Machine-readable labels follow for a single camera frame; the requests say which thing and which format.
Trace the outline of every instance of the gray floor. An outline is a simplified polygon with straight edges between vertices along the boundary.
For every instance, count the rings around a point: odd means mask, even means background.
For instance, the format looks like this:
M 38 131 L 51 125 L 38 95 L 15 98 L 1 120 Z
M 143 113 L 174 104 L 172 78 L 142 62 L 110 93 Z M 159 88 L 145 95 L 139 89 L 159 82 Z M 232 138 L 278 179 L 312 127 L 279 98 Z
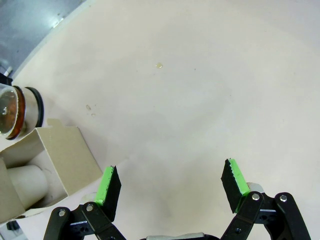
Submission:
M 0 0 L 0 73 L 12 75 L 40 41 L 84 0 Z

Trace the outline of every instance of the white plastic part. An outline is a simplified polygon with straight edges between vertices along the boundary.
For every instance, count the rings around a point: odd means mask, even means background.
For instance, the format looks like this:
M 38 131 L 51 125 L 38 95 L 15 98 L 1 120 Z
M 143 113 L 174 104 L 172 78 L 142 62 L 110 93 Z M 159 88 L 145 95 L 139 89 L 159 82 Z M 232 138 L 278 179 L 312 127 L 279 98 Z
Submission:
M 8 174 L 25 209 L 38 202 L 48 192 L 46 176 L 36 165 L 9 168 Z

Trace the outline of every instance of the transparent container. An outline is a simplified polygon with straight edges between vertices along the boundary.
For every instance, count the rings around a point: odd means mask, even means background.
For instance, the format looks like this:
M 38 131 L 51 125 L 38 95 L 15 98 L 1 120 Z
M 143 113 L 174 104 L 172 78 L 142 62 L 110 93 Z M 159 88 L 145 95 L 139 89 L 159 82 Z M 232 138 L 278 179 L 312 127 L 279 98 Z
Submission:
M 14 139 L 23 129 L 25 99 L 15 86 L 0 83 L 0 136 Z

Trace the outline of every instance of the silver screw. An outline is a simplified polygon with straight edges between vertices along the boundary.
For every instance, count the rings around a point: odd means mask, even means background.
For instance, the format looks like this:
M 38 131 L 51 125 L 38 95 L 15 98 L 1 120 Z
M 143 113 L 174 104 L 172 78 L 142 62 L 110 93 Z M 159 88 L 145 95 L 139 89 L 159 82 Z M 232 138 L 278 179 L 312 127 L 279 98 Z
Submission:
M 66 210 L 62 209 L 59 211 L 59 216 L 63 217 L 66 214 Z
M 92 211 L 94 209 L 94 206 L 92 204 L 88 204 L 88 206 L 86 206 L 86 210 L 88 212 Z
M 287 201 L 287 196 L 286 196 L 286 195 L 281 195 L 281 196 L 280 196 L 280 200 L 281 200 L 282 202 L 286 202 L 286 201 Z
M 260 196 L 256 193 L 252 194 L 252 199 L 255 201 L 258 201 L 260 199 Z

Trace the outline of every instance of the green gripper pad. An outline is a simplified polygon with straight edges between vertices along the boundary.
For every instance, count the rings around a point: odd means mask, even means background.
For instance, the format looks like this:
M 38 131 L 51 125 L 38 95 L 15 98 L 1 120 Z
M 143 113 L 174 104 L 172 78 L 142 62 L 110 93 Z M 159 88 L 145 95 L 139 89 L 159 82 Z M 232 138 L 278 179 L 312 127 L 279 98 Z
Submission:
M 113 222 L 116 216 L 121 182 L 117 168 L 109 166 L 105 169 L 94 202 L 100 206 L 108 219 Z
M 230 208 L 233 213 L 237 213 L 243 198 L 250 193 L 250 189 L 236 160 L 231 158 L 225 160 L 221 180 Z

